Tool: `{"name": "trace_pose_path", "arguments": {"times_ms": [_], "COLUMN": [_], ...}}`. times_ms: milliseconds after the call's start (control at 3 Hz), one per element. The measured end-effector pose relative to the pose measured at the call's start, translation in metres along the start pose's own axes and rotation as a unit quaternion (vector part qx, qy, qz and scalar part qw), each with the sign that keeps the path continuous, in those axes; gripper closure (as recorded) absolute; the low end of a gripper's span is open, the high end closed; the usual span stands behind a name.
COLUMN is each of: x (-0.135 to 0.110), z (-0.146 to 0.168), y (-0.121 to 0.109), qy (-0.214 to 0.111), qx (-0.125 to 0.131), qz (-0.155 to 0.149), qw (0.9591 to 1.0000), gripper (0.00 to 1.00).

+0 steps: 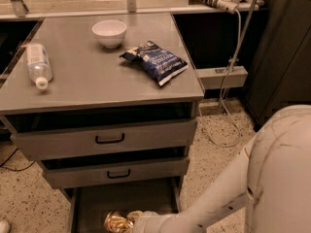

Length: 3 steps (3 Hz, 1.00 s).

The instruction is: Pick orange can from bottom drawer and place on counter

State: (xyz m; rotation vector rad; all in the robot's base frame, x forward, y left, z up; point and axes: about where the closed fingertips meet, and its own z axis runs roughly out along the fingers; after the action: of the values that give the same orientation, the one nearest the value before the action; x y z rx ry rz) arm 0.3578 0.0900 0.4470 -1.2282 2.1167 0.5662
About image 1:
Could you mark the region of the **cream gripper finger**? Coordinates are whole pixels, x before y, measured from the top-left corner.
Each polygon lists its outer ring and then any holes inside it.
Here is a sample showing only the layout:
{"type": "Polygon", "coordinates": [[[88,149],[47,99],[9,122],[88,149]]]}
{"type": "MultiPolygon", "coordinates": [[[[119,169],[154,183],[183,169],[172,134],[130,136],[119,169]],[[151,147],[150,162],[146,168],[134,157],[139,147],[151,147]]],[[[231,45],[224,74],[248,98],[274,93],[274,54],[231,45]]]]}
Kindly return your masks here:
{"type": "Polygon", "coordinates": [[[142,211],[132,211],[126,217],[132,223],[135,223],[136,220],[143,214],[142,211]]]}

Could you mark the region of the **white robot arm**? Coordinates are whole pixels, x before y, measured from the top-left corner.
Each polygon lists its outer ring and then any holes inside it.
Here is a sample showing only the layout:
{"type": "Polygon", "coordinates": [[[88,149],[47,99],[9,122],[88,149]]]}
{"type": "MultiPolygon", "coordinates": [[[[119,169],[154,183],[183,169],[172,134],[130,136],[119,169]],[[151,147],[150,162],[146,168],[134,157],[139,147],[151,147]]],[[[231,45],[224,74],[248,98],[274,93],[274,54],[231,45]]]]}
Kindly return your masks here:
{"type": "Polygon", "coordinates": [[[311,233],[311,106],[275,113],[186,210],[146,211],[133,233],[203,233],[245,210],[244,233],[311,233]]]}

